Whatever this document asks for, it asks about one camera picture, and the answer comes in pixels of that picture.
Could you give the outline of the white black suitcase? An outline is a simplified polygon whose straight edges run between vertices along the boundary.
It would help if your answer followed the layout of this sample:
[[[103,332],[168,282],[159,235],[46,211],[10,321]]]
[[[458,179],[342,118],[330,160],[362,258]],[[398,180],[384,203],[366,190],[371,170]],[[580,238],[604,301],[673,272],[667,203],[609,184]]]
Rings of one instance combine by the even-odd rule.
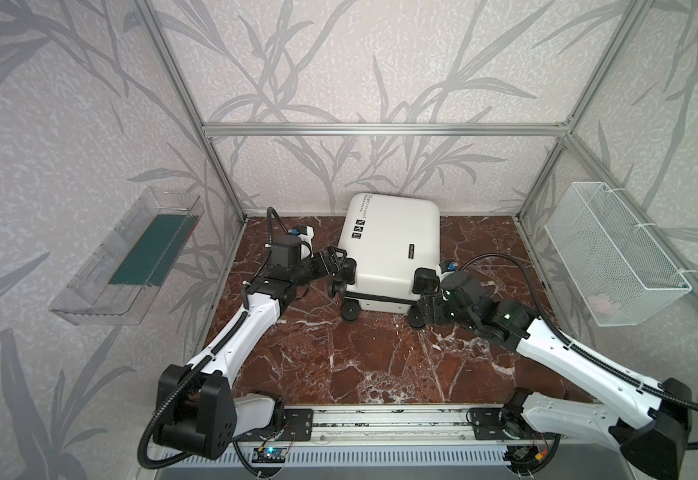
[[[375,311],[404,314],[411,328],[424,328],[418,302],[437,291],[442,273],[434,202],[359,193],[349,203],[338,248],[352,268],[331,285],[331,293],[342,298],[344,321]]]

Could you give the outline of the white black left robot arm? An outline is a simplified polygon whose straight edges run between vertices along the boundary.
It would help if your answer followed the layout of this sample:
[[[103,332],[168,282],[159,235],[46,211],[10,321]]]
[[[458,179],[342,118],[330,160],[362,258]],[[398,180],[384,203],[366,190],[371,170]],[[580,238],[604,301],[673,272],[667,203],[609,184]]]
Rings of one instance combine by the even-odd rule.
[[[137,449],[141,467],[157,470],[191,456],[215,460],[239,437],[257,430],[277,433],[284,408],[267,394],[236,397],[238,373],[263,335],[312,281],[355,280],[357,264],[337,247],[314,250],[311,232],[276,237],[256,274],[243,284],[242,303],[222,331],[185,365],[160,376],[156,409]]]

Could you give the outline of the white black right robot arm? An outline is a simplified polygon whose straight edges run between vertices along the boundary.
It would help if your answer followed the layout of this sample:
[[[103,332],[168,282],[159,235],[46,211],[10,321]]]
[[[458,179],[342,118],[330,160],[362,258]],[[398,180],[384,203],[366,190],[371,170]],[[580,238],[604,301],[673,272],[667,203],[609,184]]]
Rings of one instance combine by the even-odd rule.
[[[692,415],[691,388],[675,378],[658,381],[554,331],[531,307],[516,300],[495,301],[465,271],[444,276],[416,270],[415,325],[453,323],[506,350],[534,360],[595,398],[592,405],[523,393],[511,408],[515,423],[539,433],[559,433],[619,451],[654,479],[680,475]]]

